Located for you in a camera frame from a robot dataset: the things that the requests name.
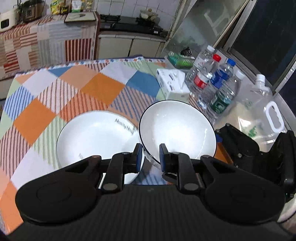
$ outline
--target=blue square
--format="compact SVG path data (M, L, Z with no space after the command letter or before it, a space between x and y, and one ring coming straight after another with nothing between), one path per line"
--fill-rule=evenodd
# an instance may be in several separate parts
M65 73L68 69L71 67L62 67L62 68L57 68L57 69L49 69L47 70L48 72L51 72L54 74L56 77L60 77L63 73Z
M150 74L137 71L126 83L126 86L142 91L152 97L156 97L160 86L155 77Z
M20 86L6 99L4 111L14 121L33 99L34 96L25 87Z

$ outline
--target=white appliance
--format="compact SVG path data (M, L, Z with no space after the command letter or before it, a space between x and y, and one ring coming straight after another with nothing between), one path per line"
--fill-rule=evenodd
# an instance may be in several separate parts
M17 25L20 19L20 10L18 8L5 13L0 13L0 33L11 29Z

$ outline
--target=bottle cap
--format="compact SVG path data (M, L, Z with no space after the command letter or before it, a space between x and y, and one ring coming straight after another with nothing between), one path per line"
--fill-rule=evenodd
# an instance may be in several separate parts
M256 82L264 83L265 84L265 76L262 74L256 75Z
M211 53L214 53L215 49L211 46L211 45L208 45L207 49L211 52Z
M238 77L240 80L242 80L245 77L245 75L239 69L235 73L235 76Z
M232 59L230 59L230 58L227 60L227 63L228 63L230 66L232 66L232 67L234 67L235 64L236 64L236 63L235 63Z
M218 54L214 54L213 59L217 62L220 62L221 57Z

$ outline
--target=white bottle cap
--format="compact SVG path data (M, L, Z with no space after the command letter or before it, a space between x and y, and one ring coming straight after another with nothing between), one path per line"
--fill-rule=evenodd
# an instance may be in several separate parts
M256 75L256 83L263 83L265 84L265 76L262 74Z
M215 49L211 46L211 45L208 45L207 49L211 52L211 53L214 53Z
M242 80L245 77L245 75L239 69L235 73L235 76L238 77L240 80Z

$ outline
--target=white plate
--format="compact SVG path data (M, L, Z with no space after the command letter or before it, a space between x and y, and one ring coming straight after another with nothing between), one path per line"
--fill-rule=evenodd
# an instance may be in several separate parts
M128 119L110 111L90 111L76 116L62 129L57 139L57 158L61 167L92 155L110 159L116 153L133 152L139 142L138 130ZM130 184L137 175L124 175L124 184Z
M147 159L157 163L162 143L169 152L186 153L192 159L216 153L212 125L199 110L184 102L164 100L148 107L140 119L139 133Z

